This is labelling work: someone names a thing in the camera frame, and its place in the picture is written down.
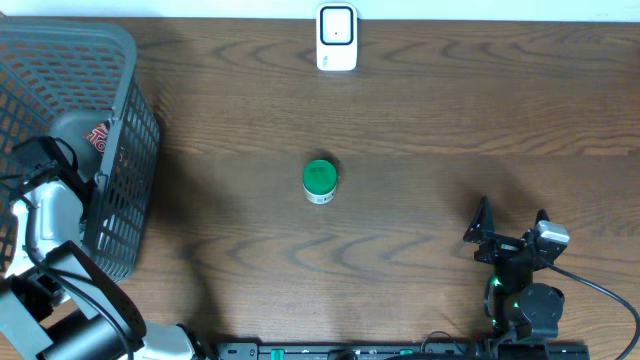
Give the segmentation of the green lid jar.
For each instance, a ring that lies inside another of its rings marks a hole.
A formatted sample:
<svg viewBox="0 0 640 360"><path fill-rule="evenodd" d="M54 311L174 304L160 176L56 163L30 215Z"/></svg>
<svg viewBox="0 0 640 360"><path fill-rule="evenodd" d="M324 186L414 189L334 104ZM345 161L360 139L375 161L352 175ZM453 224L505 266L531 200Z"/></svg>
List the green lid jar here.
<svg viewBox="0 0 640 360"><path fill-rule="evenodd" d="M330 202L336 194L338 173L336 167L327 160L313 160L303 171L303 188L306 198L313 204Z"/></svg>

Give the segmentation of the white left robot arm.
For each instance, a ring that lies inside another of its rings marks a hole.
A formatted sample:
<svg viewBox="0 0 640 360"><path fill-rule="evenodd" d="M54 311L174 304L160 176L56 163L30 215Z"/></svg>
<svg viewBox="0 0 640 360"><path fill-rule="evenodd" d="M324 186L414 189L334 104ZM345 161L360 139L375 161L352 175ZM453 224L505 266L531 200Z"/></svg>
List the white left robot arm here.
<svg viewBox="0 0 640 360"><path fill-rule="evenodd" d="M12 149L25 166L11 189L18 220L1 282L1 333L25 359L213 359L181 324L143 320L126 293L79 247L91 194L74 150L31 138Z"/></svg>

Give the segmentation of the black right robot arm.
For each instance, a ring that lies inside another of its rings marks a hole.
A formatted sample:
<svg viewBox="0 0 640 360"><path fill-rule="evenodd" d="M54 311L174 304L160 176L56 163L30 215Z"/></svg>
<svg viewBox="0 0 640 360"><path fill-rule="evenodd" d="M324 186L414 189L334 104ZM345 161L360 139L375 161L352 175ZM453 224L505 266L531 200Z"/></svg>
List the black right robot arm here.
<svg viewBox="0 0 640 360"><path fill-rule="evenodd" d="M496 232L488 197L479 207L463 240L478 249L474 260L493 267L493 277L485 292L485 313L494 320L494 329L504 341L546 342L558 336L563 313L563 293L536 283L533 274L553 263L568 247L566 228L552 222L541 209L535 224L521 237Z"/></svg>

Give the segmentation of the red snack bag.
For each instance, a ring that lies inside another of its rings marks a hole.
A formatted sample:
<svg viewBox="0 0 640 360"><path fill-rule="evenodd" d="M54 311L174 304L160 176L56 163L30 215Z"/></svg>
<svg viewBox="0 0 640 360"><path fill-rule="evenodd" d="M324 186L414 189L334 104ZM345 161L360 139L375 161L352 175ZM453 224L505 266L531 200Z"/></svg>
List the red snack bag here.
<svg viewBox="0 0 640 360"><path fill-rule="evenodd" d="M109 139L111 131L111 123L109 121L102 121L95 125L84 138L95 148L95 150L103 156Z"/></svg>

